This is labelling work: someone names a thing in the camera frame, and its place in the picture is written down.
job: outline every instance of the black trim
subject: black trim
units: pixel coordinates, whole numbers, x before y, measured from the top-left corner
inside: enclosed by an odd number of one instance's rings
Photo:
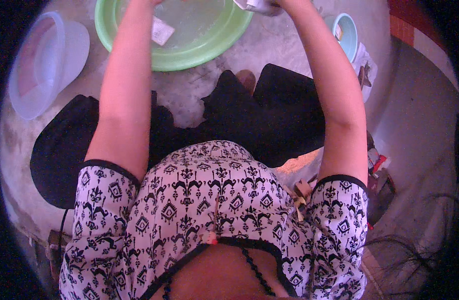
[[[129,179],[131,181],[131,183],[134,186],[136,186],[137,190],[139,190],[139,188],[141,186],[140,181],[138,180],[138,178],[135,175],[133,175],[127,169],[125,169],[125,168],[123,168],[123,167],[121,167],[121,166],[119,166],[119,165],[117,165],[115,163],[112,163],[110,161],[101,160],[101,159],[90,159],[90,160],[84,161],[80,165],[80,170],[85,168],[85,167],[103,167],[103,168],[107,168],[107,169],[113,170],[116,173],[121,174],[124,177],[126,177],[127,179]]]
[[[366,184],[364,184],[358,178],[350,176],[350,175],[331,175],[331,176],[325,177],[325,178],[321,179],[320,181],[318,181],[318,183],[314,187],[313,191],[311,192],[311,197],[313,197],[313,194],[315,193],[315,191],[317,190],[317,188],[320,185],[323,185],[323,184],[328,183],[328,182],[350,182],[350,183],[354,183],[357,186],[359,186],[361,189],[363,189],[363,191],[366,194],[368,194],[368,188],[366,187]]]
[[[276,260],[276,275],[277,279],[281,283],[281,285],[285,288],[286,292],[290,297],[298,297],[296,291],[283,273],[283,259],[281,258],[281,251],[280,249],[275,246],[274,244],[264,241],[261,239],[245,239],[245,238],[235,238],[235,237],[218,237],[219,244],[225,244],[228,246],[234,246],[238,248],[247,248],[247,249],[258,249],[263,250],[271,255],[273,255],[274,259]],[[158,291],[158,289],[166,283],[168,277],[172,277],[175,275],[181,268],[183,268],[187,263],[189,263],[192,259],[197,257],[198,255],[202,254],[204,250],[208,249],[208,244],[203,244],[197,246],[193,251],[185,255],[179,261],[177,261],[172,267],[170,267],[165,273],[163,273],[160,277],[155,279],[154,283],[151,284],[148,289],[143,293],[141,296],[141,300],[150,299],[153,295]]]

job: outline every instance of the black and white patterned top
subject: black and white patterned top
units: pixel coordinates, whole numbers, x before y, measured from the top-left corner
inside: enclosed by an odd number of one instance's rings
[[[354,177],[324,178],[298,222],[293,200],[273,172],[231,141],[171,153],[141,186],[117,165],[87,161],[79,173],[61,296],[148,299],[210,247],[201,235],[213,230],[216,219],[219,243],[274,256],[290,296],[359,299],[366,286],[360,268],[365,190]]]

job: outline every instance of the black pants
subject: black pants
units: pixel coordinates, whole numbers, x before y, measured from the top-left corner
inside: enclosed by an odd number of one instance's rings
[[[272,168],[323,146],[325,119],[313,80],[272,64],[262,70],[252,97],[231,71],[224,71],[203,98],[206,121],[197,128],[174,127],[171,112],[156,105],[156,96],[153,92],[148,169],[173,151],[211,140],[238,143]],[[78,95],[34,143],[31,176],[51,205],[74,207],[79,164],[98,118],[98,100]]]

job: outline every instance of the skin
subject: skin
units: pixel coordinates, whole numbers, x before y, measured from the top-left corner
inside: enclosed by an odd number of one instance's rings
[[[151,120],[151,26],[160,0],[132,0],[109,57],[100,117],[85,160],[120,165],[142,181],[148,166]],[[320,179],[345,174],[367,183],[366,117],[353,67],[310,0],[281,0],[303,42],[326,120]],[[276,277],[276,261],[249,249],[277,297],[288,294]],[[268,299],[241,249],[214,245],[173,277],[172,299]],[[161,299],[161,287],[152,299]]]

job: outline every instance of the foot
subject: foot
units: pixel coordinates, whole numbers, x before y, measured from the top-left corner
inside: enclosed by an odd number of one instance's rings
[[[253,95],[253,92],[257,86],[257,78],[253,72],[248,69],[242,69],[236,73],[236,77],[238,78],[239,82],[241,82],[243,87],[248,91],[248,93]]]

